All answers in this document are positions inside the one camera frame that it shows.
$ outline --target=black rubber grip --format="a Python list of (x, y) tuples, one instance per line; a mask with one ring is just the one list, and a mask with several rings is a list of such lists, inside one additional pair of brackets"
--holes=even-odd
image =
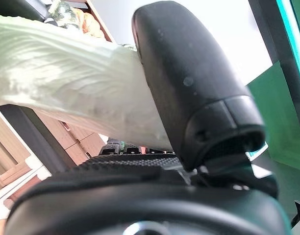
[(173, 1), (149, 4), (136, 10), (132, 28), (148, 86), (185, 169), (263, 145), (264, 123), (249, 90), (190, 11)]

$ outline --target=black frame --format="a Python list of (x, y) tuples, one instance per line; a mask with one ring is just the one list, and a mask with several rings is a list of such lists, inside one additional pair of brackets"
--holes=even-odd
[(0, 112), (51, 174), (76, 166), (32, 109), (8, 104)]

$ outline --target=water droplet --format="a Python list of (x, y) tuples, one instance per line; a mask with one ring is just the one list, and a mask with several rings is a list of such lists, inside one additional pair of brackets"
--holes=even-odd
[(184, 81), (183, 81), (183, 84), (186, 86), (186, 87), (190, 87), (192, 86), (194, 83), (194, 79), (192, 77), (185, 77)]

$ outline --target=teal light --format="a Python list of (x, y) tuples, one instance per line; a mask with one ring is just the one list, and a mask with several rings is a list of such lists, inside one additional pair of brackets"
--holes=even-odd
[(300, 73), (300, 30), (290, 0), (276, 0)]

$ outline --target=white wall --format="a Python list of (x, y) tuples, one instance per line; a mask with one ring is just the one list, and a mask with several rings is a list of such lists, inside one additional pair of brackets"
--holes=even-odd
[[(176, 0), (209, 29), (244, 84), (272, 63), (247, 0)], [(131, 17), (155, 0), (92, 0), (118, 44), (134, 44)]]

